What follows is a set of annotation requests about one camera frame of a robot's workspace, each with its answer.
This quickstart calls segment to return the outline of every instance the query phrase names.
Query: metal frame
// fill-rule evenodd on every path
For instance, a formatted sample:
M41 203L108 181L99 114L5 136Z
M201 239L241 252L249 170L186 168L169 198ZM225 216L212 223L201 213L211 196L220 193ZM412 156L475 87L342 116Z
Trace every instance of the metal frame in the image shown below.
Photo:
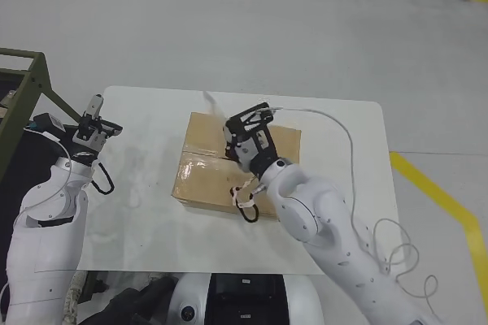
M24 127L27 125L42 93L76 122L79 121L80 115L52 89L46 56L42 52L0 48L0 55L33 59L28 70L0 68L0 80L21 81L0 124L1 182L16 146L24 133Z

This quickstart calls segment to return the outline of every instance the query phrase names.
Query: cardboard box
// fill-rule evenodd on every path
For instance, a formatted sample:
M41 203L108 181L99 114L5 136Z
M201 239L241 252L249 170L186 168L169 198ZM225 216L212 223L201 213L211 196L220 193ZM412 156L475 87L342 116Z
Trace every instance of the cardboard box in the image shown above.
M270 126L269 130L278 155L298 163L301 132L278 126ZM253 175L242 172L235 162L224 156L225 146L220 121L213 115L192 113L172 196L185 206L240 215L232 205L229 189L242 185ZM239 192L241 201L247 201L250 191L258 183L258 180L254 180ZM258 194L255 202L260 216L276 217L275 208L265 193Z

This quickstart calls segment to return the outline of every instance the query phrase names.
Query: gray floor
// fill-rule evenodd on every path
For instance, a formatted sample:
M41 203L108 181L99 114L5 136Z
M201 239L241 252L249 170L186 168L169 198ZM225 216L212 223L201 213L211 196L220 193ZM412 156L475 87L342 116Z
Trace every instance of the gray floor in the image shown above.
M418 153L404 155L478 216L488 250L488 4L2 0L0 46L45 52L54 89L78 110L109 85L379 102L390 149ZM422 256L406 284L420 290L434 273L443 319L487 323L461 226L397 171L394 184ZM316 282L332 310L343 297Z

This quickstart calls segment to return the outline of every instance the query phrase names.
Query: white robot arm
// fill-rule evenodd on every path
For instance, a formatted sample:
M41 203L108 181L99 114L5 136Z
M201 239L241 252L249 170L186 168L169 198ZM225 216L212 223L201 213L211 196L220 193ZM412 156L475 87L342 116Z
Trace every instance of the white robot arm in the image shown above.
M226 156L259 178L286 231L303 242L320 269L372 325L440 324L360 247L344 196L327 180L307 177L299 165L277 157L267 128L272 112L267 108L263 103L228 119ZM372 247L372 235L365 226L359 228L367 232Z
M62 323L85 235L88 198L83 188L93 182L92 164L107 138L122 130L101 120L102 102L100 95L94 96L83 114L67 148L71 160L60 157L50 179L31 188L22 201L7 254L11 299L6 324Z

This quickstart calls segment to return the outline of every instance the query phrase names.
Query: white tabletop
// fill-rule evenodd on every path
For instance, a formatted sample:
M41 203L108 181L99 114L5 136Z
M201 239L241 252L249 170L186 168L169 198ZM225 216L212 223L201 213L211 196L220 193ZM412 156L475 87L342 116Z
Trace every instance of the white tabletop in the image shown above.
M380 218L398 221L381 108L375 102L210 93L226 116L262 101L312 108L341 120L355 145L356 217L370 228ZM275 220L246 223L241 216L186 209L170 194L191 111L208 112L203 92L112 86L104 119L124 127L100 154L115 183L90 198L79 269L109 271L321 274L302 245ZM350 145L335 122L320 115L281 111L273 124L302 130L300 165L327 177L351 206ZM94 178L105 187L97 172ZM399 231L382 228L386 250L401 244Z

